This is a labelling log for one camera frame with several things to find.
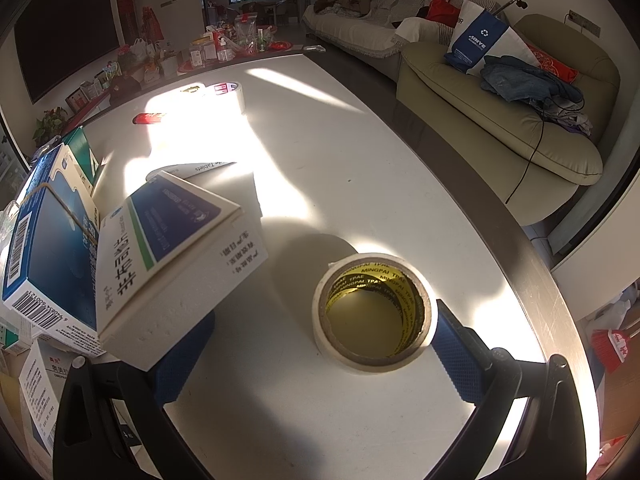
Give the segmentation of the white covered long sofa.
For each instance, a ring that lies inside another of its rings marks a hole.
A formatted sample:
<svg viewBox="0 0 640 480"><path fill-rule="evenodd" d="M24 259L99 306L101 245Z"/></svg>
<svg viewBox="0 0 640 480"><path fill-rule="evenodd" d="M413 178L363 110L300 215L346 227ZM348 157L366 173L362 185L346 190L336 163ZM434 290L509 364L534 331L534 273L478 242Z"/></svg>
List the white covered long sofa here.
<svg viewBox="0 0 640 480"><path fill-rule="evenodd" d="M444 0L460 8L466 0ZM487 10L495 9L492 0L469 0ZM303 22L308 32L334 44L368 63L390 79L397 79L400 51L407 44L427 42L446 46L452 28L419 13L433 0L371 0L369 13L363 16L337 3L317 12L308 6Z"/></svg>

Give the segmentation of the white blue shopping bag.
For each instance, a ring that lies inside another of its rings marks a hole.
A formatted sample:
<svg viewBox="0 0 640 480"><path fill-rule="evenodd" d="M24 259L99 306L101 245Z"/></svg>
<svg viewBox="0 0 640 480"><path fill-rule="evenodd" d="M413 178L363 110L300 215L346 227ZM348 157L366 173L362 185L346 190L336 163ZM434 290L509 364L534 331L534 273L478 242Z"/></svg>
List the white blue shopping bag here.
<svg viewBox="0 0 640 480"><path fill-rule="evenodd" d="M534 52L513 28L479 4L464 0L444 59L459 72L480 76L487 55L512 56L539 67Z"/></svg>

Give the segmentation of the white blue-green medicine box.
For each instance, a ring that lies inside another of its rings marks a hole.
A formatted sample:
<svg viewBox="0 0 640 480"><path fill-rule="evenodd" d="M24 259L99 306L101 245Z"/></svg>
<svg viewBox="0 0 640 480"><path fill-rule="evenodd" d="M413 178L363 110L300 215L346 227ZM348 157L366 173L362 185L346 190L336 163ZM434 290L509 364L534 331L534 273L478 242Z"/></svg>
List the white blue-green medicine box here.
<svg viewBox="0 0 640 480"><path fill-rule="evenodd" d="M240 205L160 172L100 227L102 350L149 370L267 258Z"/></svg>

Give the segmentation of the teal white medicine box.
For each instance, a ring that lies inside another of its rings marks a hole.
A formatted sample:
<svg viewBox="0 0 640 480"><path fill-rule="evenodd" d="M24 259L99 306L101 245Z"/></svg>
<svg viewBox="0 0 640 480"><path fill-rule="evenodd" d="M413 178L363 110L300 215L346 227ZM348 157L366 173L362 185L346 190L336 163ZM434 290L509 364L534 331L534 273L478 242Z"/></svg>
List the teal white medicine box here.
<svg viewBox="0 0 640 480"><path fill-rule="evenodd" d="M92 190L99 175L100 163L89 144L85 129L82 127L75 128L64 136L62 143L74 154L86 185L89 190Z"/></svg>

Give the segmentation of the red lighter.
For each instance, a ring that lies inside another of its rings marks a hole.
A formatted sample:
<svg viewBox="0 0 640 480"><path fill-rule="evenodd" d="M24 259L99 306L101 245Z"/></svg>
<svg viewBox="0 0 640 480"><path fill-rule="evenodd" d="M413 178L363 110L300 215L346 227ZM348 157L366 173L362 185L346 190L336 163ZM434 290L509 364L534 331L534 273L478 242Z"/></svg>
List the red lighter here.
<svg viewBox="0 0 640 480"><path fill-rule="evenodd" d="M132 123L138 126L148 126L158 124L162 118L162 113L140 113L132 118Z"/></svg>

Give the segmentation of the blue denim clothes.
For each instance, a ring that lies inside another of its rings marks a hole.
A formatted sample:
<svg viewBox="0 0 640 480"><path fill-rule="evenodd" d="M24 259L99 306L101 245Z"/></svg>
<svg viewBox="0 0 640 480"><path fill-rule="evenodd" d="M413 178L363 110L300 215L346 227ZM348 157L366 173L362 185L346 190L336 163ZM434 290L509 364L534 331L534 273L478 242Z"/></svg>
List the blue denim clothes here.
<svg viewBox="0 0 640 480"><path fill-rule="evenodd" d="M480 88L501 96L506 102L521 102L541 108L584 104L584 95L578 88L511 55L500 58L486 56L480 79Z"/></svg>

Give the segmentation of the blue banded medicine box bundle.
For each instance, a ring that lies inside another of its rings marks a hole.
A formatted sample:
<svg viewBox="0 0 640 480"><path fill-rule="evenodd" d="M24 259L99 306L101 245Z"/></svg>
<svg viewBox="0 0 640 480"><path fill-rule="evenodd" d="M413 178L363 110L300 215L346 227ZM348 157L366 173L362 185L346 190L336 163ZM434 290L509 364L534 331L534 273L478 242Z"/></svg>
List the blue banded medicine box bundle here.
<svg viewBox="0 0 640 480"><path fill-rule="evenodd" d="M100 213L84 172L61 144L35 164L18 196L2 300L43 333L85 356L96 333Z"/></svg>

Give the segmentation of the beige masking tape roll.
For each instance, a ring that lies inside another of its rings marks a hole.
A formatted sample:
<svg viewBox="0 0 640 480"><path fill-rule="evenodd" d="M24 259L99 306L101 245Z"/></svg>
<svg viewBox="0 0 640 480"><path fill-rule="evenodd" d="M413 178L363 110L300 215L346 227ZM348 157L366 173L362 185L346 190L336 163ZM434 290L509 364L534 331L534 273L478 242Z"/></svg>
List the beige masking tape roll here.
<svg viewBox="0 0 640 480"><path fill-rule="evenodd" d="M415 361L432 344L436 297L401 258L369 252L332 262L311 301L322 356L354 374L384 374Z"/></svg>

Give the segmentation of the round red-top coffee table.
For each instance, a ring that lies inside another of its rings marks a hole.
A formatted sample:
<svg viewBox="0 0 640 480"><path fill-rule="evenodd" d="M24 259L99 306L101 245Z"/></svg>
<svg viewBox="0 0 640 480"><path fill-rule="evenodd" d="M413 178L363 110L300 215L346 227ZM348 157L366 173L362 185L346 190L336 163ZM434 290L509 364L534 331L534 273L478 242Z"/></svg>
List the round red-top coffee table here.
<svg viewBox="0 0 640 480"><path fill-rule="evenodd" d="M274 38L276 32L274 25L259 25L255 12L241 13L232 23L208 26L206 32L192 40L183 53L177 73L185 75L262 54L293 53L294 44L277 40Z"/></svg>

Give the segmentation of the potted green plant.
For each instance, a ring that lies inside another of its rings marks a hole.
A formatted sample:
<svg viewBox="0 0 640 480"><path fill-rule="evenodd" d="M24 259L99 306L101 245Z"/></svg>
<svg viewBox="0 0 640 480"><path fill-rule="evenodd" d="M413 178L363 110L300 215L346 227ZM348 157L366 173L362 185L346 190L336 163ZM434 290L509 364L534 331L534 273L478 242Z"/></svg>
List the potted green plant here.
<svg viewBox="0 0 640 480"><path fill-rule="evenodd" d="M55 107L44 112L43 118L37 120L36 130L32 138L36 147L40 148L55 136L58 136L65 128L68 114L63 107Z"/></svg>

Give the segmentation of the black wall television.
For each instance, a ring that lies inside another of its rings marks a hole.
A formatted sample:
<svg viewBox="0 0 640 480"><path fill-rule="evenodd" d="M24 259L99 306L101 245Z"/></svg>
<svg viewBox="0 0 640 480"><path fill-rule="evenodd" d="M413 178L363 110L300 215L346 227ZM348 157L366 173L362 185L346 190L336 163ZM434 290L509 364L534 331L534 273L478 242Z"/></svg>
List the black wall television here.
<svg viewBox="0 0 640 480"><path fill-rule="evenodd" d="M30 0L13 32L32 102L119 47L111 0Z"/></svg>

